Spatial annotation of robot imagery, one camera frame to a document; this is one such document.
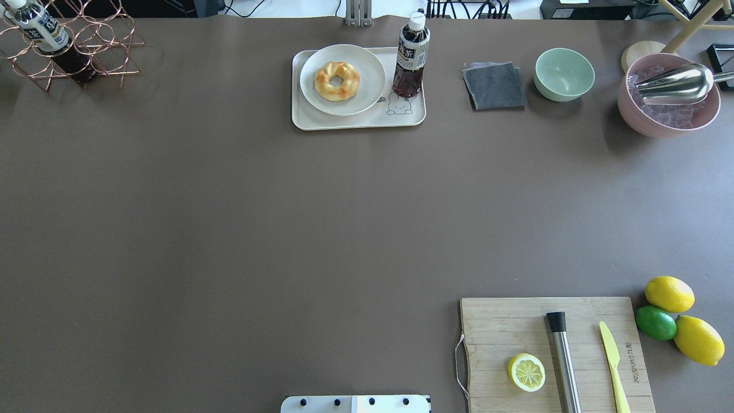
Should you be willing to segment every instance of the black muddler cap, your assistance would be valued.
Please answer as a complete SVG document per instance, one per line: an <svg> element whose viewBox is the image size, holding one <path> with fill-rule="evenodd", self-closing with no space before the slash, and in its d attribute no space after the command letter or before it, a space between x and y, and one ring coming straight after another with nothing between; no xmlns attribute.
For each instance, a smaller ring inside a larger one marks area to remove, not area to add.
<svg viewBox="0 0 734 413"><path fill-rule="evenodd" d="M566 313L563 311L549 312L545 314L548 317L548 324L550 324L550 330L553 333L560 333L566 331Z"/></svg>

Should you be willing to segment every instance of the plastic bottle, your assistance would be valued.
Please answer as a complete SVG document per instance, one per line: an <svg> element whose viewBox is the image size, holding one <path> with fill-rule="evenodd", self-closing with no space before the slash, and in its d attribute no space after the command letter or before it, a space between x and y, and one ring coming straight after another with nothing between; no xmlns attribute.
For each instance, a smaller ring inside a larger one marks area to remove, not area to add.
<svg viewBox="0 0 734 413"><path fill-rule="evenodd" d="M398 63L393 78L393 91L399 96L409 98L421 91L430 40L431 32L426 28L426 16L421 12L414 12L410 15L408 24L400 31Z"/></svg>
<svg viewBox="0 0 734 413"><path fill-rule="evenodd" d="M39 52L48 56L71 79L87 83L97 76L91 57L79 53L69 31L36 0L4 0L5 16L17 24Z"/></svg>

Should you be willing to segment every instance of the cartoon drawing on tray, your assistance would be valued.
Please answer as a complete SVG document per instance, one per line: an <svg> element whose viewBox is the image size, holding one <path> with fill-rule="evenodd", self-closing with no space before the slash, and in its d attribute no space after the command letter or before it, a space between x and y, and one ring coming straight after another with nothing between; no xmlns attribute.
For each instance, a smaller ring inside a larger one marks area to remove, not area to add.
<svg viewBox="0 0 734 413"><path fill-rule="evenodd" d="M388 96L388 115L410 115L413 106L408 98L402 98L395 93Z"/></svg>

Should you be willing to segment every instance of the black box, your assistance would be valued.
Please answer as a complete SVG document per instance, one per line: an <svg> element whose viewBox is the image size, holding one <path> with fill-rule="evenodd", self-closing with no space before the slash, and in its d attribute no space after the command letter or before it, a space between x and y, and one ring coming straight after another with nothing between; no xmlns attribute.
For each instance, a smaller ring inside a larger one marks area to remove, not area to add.
<svg viewBox="0 0 734 413"><path fill-rule="evenodd" d="M542 0L540 13L547 20L625 20L633 7L632 0L589 0L588 3Z"/></svg>

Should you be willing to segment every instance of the bread ring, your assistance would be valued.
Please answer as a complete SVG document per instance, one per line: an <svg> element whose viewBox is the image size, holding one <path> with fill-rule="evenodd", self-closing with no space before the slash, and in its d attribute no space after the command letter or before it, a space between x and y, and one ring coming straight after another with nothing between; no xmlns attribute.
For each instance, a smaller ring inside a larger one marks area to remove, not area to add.
<svg viewBox="0 0 734 413"><path fill-rule="evenodd" d="M332 86L329 81L339 76L342 83ZM345 101L357 94L360 88L360 74L357 69L345 62L328 62L323 68L316 72L313 80L316 92L328 101Z"/></svg>

